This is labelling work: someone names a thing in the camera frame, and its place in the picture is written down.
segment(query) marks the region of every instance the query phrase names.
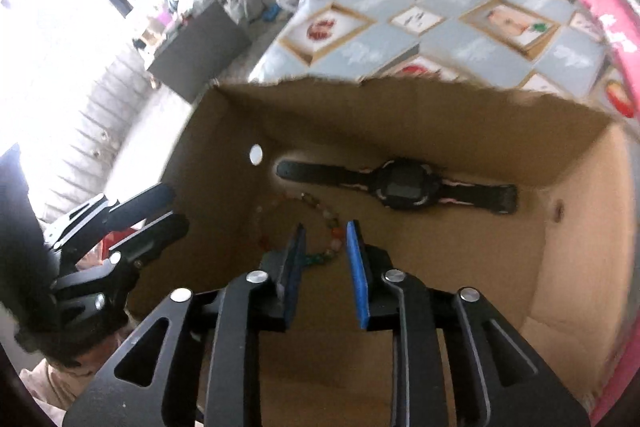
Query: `watch strap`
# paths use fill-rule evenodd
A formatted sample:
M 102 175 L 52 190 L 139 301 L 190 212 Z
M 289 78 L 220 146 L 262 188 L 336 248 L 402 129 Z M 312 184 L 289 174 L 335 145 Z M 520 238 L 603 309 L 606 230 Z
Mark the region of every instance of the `watch strap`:
M 350 171 L 335 165 L 282 160 L 276 166 L 276 175 L 283 180 L 335 187 L 369 190 L 371 176 L 368 172 Z
M 513 214 L 518 207 L 515 185 L 476 185 L 443 180 L 440 203 L 468 204 L 497 214 Z

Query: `smartwatch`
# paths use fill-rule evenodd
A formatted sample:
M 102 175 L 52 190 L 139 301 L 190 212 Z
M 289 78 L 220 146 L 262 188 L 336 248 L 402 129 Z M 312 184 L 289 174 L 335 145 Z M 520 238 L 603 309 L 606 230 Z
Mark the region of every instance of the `smartwatch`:
M 454 203 L 485 208 L 496 214 L 513 214 L 518 207 L 515 185 L 478 185 L 446 180 L 430 165 L 409 158 L 389 160 L 371 171 L 282 160 L 276 166 L 276 175 L 292 182 L 362 190 L 394 210 Z

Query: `beaded bracelet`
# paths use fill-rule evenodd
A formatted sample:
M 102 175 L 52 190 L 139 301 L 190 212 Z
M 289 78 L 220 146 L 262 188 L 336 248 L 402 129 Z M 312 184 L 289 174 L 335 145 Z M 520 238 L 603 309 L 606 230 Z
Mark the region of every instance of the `beaded bracelet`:
M 262 248 L 262 251 L 265 252 L 273 250 L 269 241 L 269 237 L 262 231 L 262 220 L 264 216 L 267 214 L 267 212 L 274 211 L 284 201 L 293 200 L 302 201 L 310 208 L 322 212 L 322 219 L 324 219 L 324 223 L 327 228 L 331 230 L 331 241 L 329 242 L 329 247 L 321 253 L 307 254 L 305 265 L 311 266 L 313 264 L 327 263 L 336 255 L 338 255 L 338 253 L 342 249 L 345 238 L 345 231 L 344 228 L 340 225 L 338 215 L 329 210 L 323 203 L 321 203 L 320 200 L 318 200 L 318 198 L 312 196 L 308 192 L 284 192 L 279 197 L 268 203 L 266 206 L 258 206 L 255 209 L 254 222 L 258 232 L 258 244 L 260 245 L 260 248 Z

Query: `metal rivet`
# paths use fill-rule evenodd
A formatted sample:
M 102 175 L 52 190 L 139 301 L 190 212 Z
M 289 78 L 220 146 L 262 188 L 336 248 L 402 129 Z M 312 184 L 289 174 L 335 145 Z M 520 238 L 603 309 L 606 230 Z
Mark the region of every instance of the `metal rivet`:
M 254 270 L 246 275 L 246 279 L 254 284 L 265 282 L 268 278 L 268 273 L 263 272 L 262 270 Z
M 193 293 L 188 288 L 177 288 L 171 292 L 171 300 L 174 302 L 185 302 L 191 298 Z
M 385 279 L 388 280 L 389 282 L 402 282 L 405 277 L 406 275 L 402 270 L 393 269 L 393 270 L 388 270 L 385 273 Z
M 475 288 L 462 288 L 462 290 L 460 290 L 460 297 L 466 302 L 476 302 L 480 299 L 480 292 Z
M 102 308 L 104 308 L 105 302 L 106 300 L 104 299 L 104 293 L 98 293 L 95 298 L 95 309 L 101 310 Z

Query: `white oval hole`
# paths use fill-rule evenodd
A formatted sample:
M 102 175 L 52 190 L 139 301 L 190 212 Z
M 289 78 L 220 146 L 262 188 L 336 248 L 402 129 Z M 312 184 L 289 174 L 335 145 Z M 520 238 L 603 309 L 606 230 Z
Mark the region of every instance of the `white oval hole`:
M 251 150 L 249 151 L 249 159 L 253 165 L 260 165 L 262 162 L 262 147 L 258 144 L 251 147 Z

